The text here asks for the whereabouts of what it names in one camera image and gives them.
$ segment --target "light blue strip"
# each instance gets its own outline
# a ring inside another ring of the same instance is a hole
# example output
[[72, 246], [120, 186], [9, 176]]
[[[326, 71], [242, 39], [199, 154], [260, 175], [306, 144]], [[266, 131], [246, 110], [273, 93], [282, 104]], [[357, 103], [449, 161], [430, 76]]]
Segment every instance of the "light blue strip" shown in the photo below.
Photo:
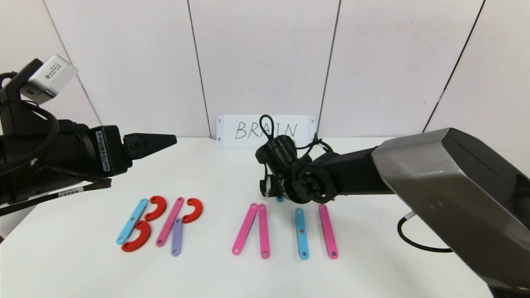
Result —
[[140, 203], [138, 203], [138, 206], [136, 206], [136, 209], [134, 209], [134, 212], [132, 213], [131, 217], [125, 224], [125, 227], [123, 227], [123, 230], [121, 230], [120, 235], [116, 239], [117, 244], [124, 244], [125, 241], [131, 236], [131, 233], [133, 232], [134, 225], [140, 220], [142, 217], [142, 214], [145, 211], [145, 208], [147, 207], [147, 203], [149, 202], [148, 199], [141, 199]]
[[296, 222], [296, 237], [298, 239], [298, 255], [302, 260], [309, 258], [309, 245], [307, 244], [307, 231], [305, 229], [304, 210], [296, 208], [295, 210]]

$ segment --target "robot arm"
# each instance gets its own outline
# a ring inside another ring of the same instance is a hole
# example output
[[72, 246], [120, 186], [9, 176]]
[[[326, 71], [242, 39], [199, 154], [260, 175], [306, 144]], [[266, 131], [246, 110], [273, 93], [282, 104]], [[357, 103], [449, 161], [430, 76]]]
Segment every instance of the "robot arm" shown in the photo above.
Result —
[[[108, 188], [133, 160], [176, 144], [174, 135], [130, 134], [117, 126], [57, 120], [39, 107], [55, 97], [77, 69], [58, 55], [34, 59], [20, 72], [0, 74], [0, 216], [57, 197]], [[10, 81], [2, 86], [2, 81]], [[29, 100], [22, 100], [21, 94]], [[48, 195], [82, 181], [91, 185]]]
[[314, 161], [278, 136], [256, 158], [272, 171], [268, 195], [296, 203], [397, 194], [494, 295], [530, 294], [530, 180], [470, 135], [447, 128]]

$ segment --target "pink bar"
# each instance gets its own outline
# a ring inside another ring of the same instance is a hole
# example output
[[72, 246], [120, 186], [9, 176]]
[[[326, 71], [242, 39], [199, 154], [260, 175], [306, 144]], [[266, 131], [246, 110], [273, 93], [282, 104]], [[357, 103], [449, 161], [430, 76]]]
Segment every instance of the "pink bar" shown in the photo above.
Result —
[[328, 249], [328, 256], [332, 259], [339, 257], [339, 250], [337, 243], [335, 243], [335, 235], [333, 234], [333, 227], [331, 226], [330, 215], [328, 208], [325, 205], [319, 205], [320, 221], [322, 222], [322, 231], [324, 231], [324, 240]]
[[258, 220], [260, 223], [261, 257], [263, 259], [268, 259], [270, 257], [269, 225], [267, 224], [267, 207], [265, 204], [260, 204], [258, 209]]
[[237, 234], [237, 238], [235, 239], [234, 246], [232, 247], [232, 253], [236, 256], [239, 255], [243, 250], [246, 237], [249, 235], [250, 228], [252, 227], [252, 223], [256, 217], [256, 212], [258, 212], [258, 204], [250, 204], [249, 211], [246, 213], [245, 220], [243, 220], [243, 225], [241, 226], [239, 234]]
[[158, 239], [156, 239], [156, 246], [162, 247], [165, 244], [167, 236], [171, 232], [173, 223], [176, 220], [176, 216], [179, 214], [180, 208], [182, 208], [182, 204], [184, 204], [183, 197], [176, 199], [175, 204], [169, 213], [169, 217], [166, 219], [164, 227], [162, 228], [162, 231], [160, 231], [160, 235], [158, 235]]

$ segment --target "white wall panel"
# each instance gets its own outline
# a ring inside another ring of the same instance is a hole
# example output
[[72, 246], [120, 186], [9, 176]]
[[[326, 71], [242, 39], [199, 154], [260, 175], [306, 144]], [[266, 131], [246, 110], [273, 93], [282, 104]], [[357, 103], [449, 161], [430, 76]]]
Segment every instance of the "white wall panel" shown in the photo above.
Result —
[[190, 0], [208, 117], [318, 118], [338, 0]]
[[[1, 73], [18, 72], [33, 59], [44, 62], [55, 53], [68, 60], [42, 0], [1, 0], [0, 28]], [[42, 107], [57, 119], [101, 125], [77, 77]]]
[[105, 125], [209, 136], [186, 0], [46, 0]]
[[427, 130], [454, 127], [530, 176], [530, 2], [487, 0]]
[[482, 0], [343, 0], [320, 136], [425, 127]]

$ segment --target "red piece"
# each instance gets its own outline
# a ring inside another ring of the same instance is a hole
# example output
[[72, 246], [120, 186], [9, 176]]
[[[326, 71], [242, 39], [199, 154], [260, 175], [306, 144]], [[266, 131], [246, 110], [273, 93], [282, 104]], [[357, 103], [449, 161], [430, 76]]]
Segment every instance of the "red piece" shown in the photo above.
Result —
[[198, 199], [191, 198], [188, 199], [188, 205], [195, 207], [193, 213], [185, 215], [182, 217], [183, 223], [191, 223], [199, 218], [202, 213], [202, 203]]
[[159, 218], [162, 215], [162, 213], [164, 213], [165, 209], [167, 208], [167, 202], [161, 196], [152, 196], [151, 199], [149, 199], [149, 201], [151, 201], [152, 204], [157, 204], [158, 206], [153, 212], [149, 212], [144, 216], [145, 220], [148, 222]]
[[140, 236], [135, 240], [125, 242], [121, 246], [121, 250], [124, 252], [132, 252], [139, 249], [147, 242], [149, 236], [151, 236], [151, 226], [148, 222], [138, 221], [134, 227], [140, 230]]

